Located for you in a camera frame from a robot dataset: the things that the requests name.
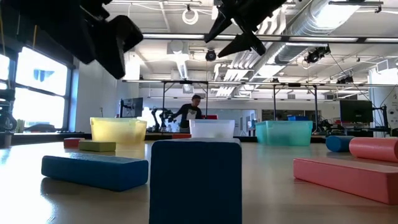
pink foam roller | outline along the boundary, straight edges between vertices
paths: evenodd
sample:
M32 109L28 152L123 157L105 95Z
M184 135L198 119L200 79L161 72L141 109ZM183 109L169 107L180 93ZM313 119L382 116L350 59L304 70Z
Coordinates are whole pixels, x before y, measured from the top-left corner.
M294 159L294 177L398 205L398 167L332 158Z
M398 138L354 138L349 151L358 158L398 162Z

blue foam block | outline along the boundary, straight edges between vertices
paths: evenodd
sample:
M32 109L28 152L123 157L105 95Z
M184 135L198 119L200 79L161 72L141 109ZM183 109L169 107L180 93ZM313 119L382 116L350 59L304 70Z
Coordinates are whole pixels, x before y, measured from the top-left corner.
M94 154L44 156L42 174L77 184L123 191L148 181L148 161Z
M329 136L326 147L332 152L349 152L349 142L354 136Z
M238 139L174 139L152 146L150 224L242 224Z

computer monitor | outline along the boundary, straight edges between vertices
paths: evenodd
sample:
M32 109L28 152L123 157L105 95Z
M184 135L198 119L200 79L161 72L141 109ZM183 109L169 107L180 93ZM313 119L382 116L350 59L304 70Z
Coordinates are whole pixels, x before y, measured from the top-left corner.
M340 100L340 119L342 122L373 122L373 105L366 100Z
M137 118L142 116L142 108L144 99L131 98L120 101L120 117L121 118Z

teal plastic bin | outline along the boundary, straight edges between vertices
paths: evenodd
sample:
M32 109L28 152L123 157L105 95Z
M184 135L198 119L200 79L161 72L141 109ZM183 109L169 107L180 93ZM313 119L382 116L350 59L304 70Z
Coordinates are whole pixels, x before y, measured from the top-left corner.
M256 132L259 143L268 146L309 146L312 121L263 121Z

yellow plastic bin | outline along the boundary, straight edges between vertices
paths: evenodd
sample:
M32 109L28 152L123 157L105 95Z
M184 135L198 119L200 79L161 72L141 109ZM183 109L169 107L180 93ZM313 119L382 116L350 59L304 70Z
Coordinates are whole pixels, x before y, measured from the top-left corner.
M133 118L90 118L94 141L135 144L145 140L147 122Z

